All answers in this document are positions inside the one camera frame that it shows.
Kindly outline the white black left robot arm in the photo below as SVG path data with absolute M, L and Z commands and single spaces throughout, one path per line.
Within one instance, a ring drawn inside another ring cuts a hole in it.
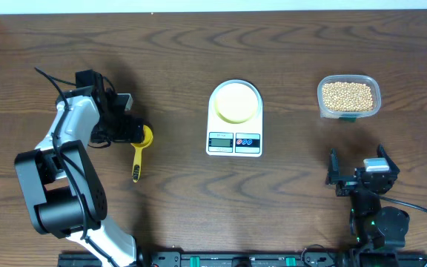
M 44 139 L 14 160 L 30 221 L 85 247 L 102 266 L 149 266 L 150 258 L 107 214 L 107 197 L 87 148 L 142 144 L 153 138 L 128 112 L 129 93 L 118 93 L 94 70 L 79 71 L 73 89 L 59 91 L 56 117 Z

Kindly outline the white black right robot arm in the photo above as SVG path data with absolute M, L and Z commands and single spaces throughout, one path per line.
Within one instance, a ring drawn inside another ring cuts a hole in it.
M 338 197 L 350 198 L 349 223 L 357 238 L 357 246 L 345 258 L 354 266 L 361 260 L 396 262 L 397 249 L 406 245 L 410 217 L 398 208 L 381 206 L 380 200 L 393 187 L 400 169 L 382 145 L 377 147 L 377 157 L 364 159 L 363 164 L 352 175 L 342 175 L 337 152 L 330 151 L 326 183 L 336 186 Z

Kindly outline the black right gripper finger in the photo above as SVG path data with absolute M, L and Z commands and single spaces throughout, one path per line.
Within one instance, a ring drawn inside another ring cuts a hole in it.
M 340 175 L 339 163 L 337 159 L 337 152 L 335 149 L 331 149 L 329 154 L 329 166 L 328 166 L 328 176 L 329 177 L 338 177 Z
M 382 144 L 379 144 L 377 147 L 377 156 L 379 158 L 383 158 L 388 166 L 389 166 L 389 171 L 392 173 L 398 173 L 399 172 L 399 168 L 397 167 L 397 165 L 391 160 L 391 158 L 389 157 L 389 155 L 385 152 L 385 149 L 383 147 Z

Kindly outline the yellow measuring scoop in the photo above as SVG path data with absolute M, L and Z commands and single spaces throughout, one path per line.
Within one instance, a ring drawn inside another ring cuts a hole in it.
M 132 143 L 131 145 L 135 149 L 132 167 L 132 180 L 138 182 L 141 176 L 142 170 L 142 151 L 149 147 L 153 142 L 153 131 L 147 126 L 143 126 L 144 139 L 141 143 Z

